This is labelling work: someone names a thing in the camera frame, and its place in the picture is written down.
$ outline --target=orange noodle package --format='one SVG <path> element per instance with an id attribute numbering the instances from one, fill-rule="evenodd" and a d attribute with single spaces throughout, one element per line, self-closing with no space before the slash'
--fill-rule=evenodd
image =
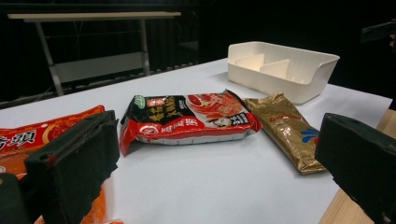
<path id="1" fill-rule="evenodd" d="M 22 179 L 26 175 L 24 160 L 70 127 L 90 115 L 104 112 L 98 105 L 78 114 L 30 124 L 15 129 L 0 129 L 0 173 L 9 173 Z M 105 191 L 92 202 L 92 210 L 82 223 L 106 221 Z M 42 217 L 36 223 L 44 223 Z"/>
<path id="2" fill-rule="evenodd" d="M 309 125 L 282 92 L 263 99 L 244 99 L 244 102 L 300 174 L 325 170 L 315 159 L 319 131 Z"/>
<path id="3" fill-rule="evenodd" d="M 120 150 L 134 141 L 188 145 L 230 141 L 258 132 L 262 124 L 233 92 L 145 97 L 136 95 L 121 120 Z"/>

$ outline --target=plastic food package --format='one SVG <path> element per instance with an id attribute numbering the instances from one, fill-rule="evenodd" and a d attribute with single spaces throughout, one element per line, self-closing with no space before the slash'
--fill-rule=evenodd
<path id="1" fill-rule="evenodd" d="M 106 220 L 106 204 L 100 203 L 92 221 L 86 220 L 92 202 L 100 197 L 103 183 L 117 169 L 120 157 L 118 120 L 113 110 L 91 115 L 34 152 L 25 161 L 29 186 L 35 195 L 37 214 L 48 223 L 80 224 Z"/>
<path id="2" fill-rule="evenodd" d="M 187 145 L 242 139 L 262 124 L 233 92 L 145 97 L 136 95 L 121 121 L 120 150 L 138 140 Z"/>
<path id="3" fill-rule="evenodd" d="M 325 170 L 315 159 L 319 131 L 309 125 L 283 92 L 244 102 L 302 175 Z"/>
<path id="4" fill-rule="evenodd" d="M 24 160 L 70 127 L 90 115 L 104 112 L 98 105 L 84 112 L 30 124 L 15 129 L 0 129 L 0 173 L 10 173 L 18 179 L 26 174 Z M 92 210 L 83 223 L 106 221 L 105 190 L 92 202 Z M 36 223 L 44 223 L 42 217 Z"/>

